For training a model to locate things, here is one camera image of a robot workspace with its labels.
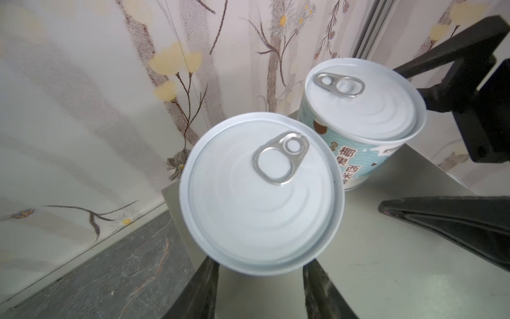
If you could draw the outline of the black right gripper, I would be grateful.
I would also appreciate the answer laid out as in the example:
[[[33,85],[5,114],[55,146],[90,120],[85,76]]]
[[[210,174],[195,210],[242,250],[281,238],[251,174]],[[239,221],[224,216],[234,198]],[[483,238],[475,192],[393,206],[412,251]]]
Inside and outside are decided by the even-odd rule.
[[[509,161],[509,59],[477,89],[508,34],[502,17],[486,17],[394,70],[410,78],[454,62],[440,84],[418,91],[428,110],[452,113],[475,163]]]

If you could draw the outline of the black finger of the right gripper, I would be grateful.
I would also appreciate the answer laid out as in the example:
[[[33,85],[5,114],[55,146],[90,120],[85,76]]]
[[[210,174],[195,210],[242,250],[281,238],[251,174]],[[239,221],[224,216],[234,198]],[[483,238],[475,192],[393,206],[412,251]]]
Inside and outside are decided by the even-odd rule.
[[[379,212],[429,230],[509,271],[509,198],[422,197],[386,200]]]

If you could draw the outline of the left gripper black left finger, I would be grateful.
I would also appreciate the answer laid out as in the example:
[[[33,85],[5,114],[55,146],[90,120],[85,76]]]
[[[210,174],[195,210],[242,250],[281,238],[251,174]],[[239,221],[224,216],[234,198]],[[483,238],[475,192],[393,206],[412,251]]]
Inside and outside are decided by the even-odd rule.
[[[219,267],[206,257],[163,318],[215,318]]]

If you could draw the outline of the teal brown label can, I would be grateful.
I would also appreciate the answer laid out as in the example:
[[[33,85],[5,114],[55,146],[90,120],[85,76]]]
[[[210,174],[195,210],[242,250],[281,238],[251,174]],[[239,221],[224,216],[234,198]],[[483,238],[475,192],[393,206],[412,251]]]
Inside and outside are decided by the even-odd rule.
[[[427,110],[418,90],[396,71],[334,58],[309,71],[297,118],[324,139],[344,189],[353,190],[421,132]]]

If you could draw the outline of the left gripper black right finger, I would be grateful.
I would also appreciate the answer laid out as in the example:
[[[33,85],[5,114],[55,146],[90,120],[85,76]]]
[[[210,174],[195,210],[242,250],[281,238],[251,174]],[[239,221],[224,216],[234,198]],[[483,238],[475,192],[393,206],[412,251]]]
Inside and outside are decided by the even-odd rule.
[[[303,266],[303,279],[308,318],[359,318],[317,259]]]

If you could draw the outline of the green label can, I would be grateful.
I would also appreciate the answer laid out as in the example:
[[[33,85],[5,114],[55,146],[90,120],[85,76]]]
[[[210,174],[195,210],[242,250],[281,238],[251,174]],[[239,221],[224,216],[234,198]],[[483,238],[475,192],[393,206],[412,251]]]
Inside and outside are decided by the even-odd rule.
[[[192,149],[179,203],[198,246],[245,275],[282,275],[331,243],[343,219],[341,173],[324,140],[289,117],[254,112],[211,128]]]

